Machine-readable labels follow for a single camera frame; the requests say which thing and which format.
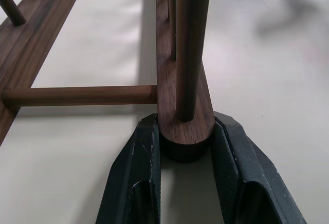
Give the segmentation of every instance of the dark wood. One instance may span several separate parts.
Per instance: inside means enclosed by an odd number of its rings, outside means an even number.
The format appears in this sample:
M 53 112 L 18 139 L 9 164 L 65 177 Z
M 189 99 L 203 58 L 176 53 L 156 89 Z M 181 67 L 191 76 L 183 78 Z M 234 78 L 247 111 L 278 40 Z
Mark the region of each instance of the dark wood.
M 0 5 L 14 26 L 20 26 L 26 23 L 26 19 L 13 0 L 0 0 Z
M 6 86 L 31 87 L 75 1 L 22 0 L 18 8 L 27 23 L 0 25 L 0 95 Z M 17 111 L 0 102 L 0 144 Z
M 176 0 L 169 0 L 169 22 L 171 35 L 171 56 L 176 59 Z
M 5 89 L 7 107 L 124 105 L 157 103 L 156 85 Z
M 194 118 L 209 0 L 176 0 L 176 116 Z
M 171 59 L 170 52 L 168 0 L 156 0 L 156 30 L 161 144 L 163 148 L 168 148 L 167 155 L 171 158 L 179 160 L 184 157 L 186 160 L 193 160 L 204 152 L 203 148 L 207 147 L 206 141 L 214 127 L 214 114 L 205 72 L 201 64 L 194 119 L 190 122 L 179 121 L 175 116 L 176 62 Z

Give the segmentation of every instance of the wooden rack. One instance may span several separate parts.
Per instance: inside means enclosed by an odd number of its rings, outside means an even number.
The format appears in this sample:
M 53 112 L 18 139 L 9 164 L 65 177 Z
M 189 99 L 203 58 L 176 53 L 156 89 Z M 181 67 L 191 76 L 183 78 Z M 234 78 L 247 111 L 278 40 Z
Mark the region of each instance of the wooden rack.
M 0 26 L 0 143 L 22 106 L 157 103 L 163 150 L 199 156 L 214 126 L 202 65 L 209 0 L 156 0 L 157 86 L 31 88 L 75 1 L 0 0 L 8 16 Z

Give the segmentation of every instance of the wooden dowel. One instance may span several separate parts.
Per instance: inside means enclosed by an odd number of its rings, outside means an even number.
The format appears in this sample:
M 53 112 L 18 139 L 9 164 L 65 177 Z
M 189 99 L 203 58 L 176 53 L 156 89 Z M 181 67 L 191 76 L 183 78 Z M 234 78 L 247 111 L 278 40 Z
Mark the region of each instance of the wooden dowel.
M 123 105 L 157 103 L 156 85 L 5 89 L 7 107 Z
M 169 0 L 169 23 L 171 37 L 171 57 L 176 59 L 176 0 Z
M 26 20 L 13 0 L 0 0 L 0 6 L 9 17 L 14 26 L 25 24 Z
M 194 118 L 209 0 L 176 0 L 176 116 Z

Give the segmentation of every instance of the white background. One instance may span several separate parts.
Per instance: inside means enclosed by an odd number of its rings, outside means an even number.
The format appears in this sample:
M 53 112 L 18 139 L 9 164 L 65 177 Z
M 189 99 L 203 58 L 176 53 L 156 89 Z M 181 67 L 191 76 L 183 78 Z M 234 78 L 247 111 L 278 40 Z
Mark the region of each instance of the white background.
M 328 2 L 211 0 L 204 50 L 214 110 L 243 125 L 314 224 L 329 219 Z M 155 43 L 155 0 L 77 0 L 33 87 L 156 84 Z M 22 108 L 0 147 L 0 223 L 95 223 L 113 161 L 154 112 Z M 161 159 L 162 224 L 223 223 L 209 153 Z

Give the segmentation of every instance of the white tabletop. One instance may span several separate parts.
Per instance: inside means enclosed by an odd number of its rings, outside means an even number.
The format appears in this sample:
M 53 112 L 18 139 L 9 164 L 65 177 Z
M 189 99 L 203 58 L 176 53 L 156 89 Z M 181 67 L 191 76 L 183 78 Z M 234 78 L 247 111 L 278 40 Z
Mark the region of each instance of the white tabletop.
M 214 110 L 243 125 L 314 224 L 329 219 L 328 2 L 211 0 L 203 57 Z M 155 45 L 155 0 L 77 0 L 33 87 L 156 84 Z M 0 147 L 0 223 L 95 223 L 113 161 L 155 112 L 22 108 Z M 161 223 L 223 223 L 209 153 L 161 158 Z

